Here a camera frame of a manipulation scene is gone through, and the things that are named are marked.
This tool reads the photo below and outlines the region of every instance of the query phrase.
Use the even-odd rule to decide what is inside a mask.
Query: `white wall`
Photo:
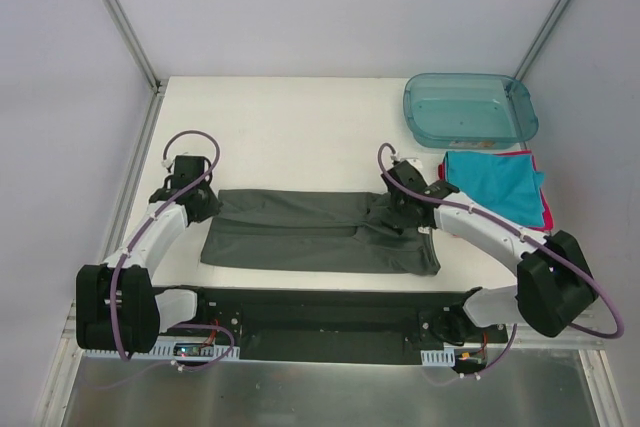
[[[511,73],[555,0],[120,0],[170,75]]]
[[[638,425],[640,0],[575,0],[526,83],[540,118],[531,145],[557,224],[581,240],[627,324],[607,352]]]
[[[0,425],[31,425],[149,91],[101,0],[0,0]]]

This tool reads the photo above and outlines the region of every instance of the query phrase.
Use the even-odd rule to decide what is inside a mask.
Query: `translucent blue container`
[[[416,75],[404,116],[416,141],[435,149],[508,149],[538,132],[529,91],[506,75]]]

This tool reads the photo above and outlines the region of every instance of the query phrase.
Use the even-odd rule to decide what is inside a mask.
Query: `metal frame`
[[[531,46],[529,46],[527,53],[524,55],[522,61],[520,61],[520,65],[513,74],[513,77],[518,80],[523,80],[527,76],[531,67],[542,52],[542,49],[549,42],[549,38],[558,26],[563,14],[567,11],[572,2],[573,0],[556,0],[553,7],[551,7],[551,11],[547,14],[547,17],[540,26],[540,30],[538,30],[538,33],[534,37]]]
[[[122,8],[119,0],[102,0],[104,2],[104,6],[109,12],[111,16],[111,20],[113,20],[114,25],[120,32],[122,36],[122,40],[126,44],[129,52],[133,56],[133,60],[136,62],[142,75],[144,75],[149,87],[154,92],[157,92],[158,87],[160,86],[160,81],[153,70],[153,66],[151,62],[149,62],[149,58],[144,52],[140,41],[138,40],[138,36],[136,35],[127,15]]]
[[[155,74],[153,66],[135,34],[120,1],[103,0],[103,2],[136,65],[153,91],[153,98],[136,141],[136,146],[129,162],[126,180],[118,197],[111,229],[104,244],[103,257],[106,257],[108,253],[117,248],[124,237],[127,219],[131,211],[133,198],[140,180],[167,82],[161,81]],[[515,78],[522,80],[527,76],[572,2],[573,0],[556,0],[516,72],[513,74]],[[589,321],[592,318],[593,316],[590,313],[586,313],[581,320]],[[531,329],[521,328],[514,348],[579,349],[599,421],[606,426],[622,426],[625,424],[619,397],[609,370],[608,360],[602,350],[602,341],[576,332],[568,332],[566,335],[563,333],[558,339],[550,340],[537,335]],[[37,425],[61,425],[82,352],[75,341],[74,304],[67,318],[44,395],[37,410]]]
[[[580,360],[591,393],[591,400],[602,427],[630,425],[625,418],[604,350],[581,350]]]

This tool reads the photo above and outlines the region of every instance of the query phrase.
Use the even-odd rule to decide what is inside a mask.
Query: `teal towel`
[[[531,155],[498,156],[447,152],[445,176],[474,202],[527,227],[544,227],[542,172]]]

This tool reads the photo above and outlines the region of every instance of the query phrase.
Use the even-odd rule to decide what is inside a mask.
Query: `gray pants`
[[[391,227],[389,194],[222,190],[200,260],[250,269],[435,275],[433,241]]]

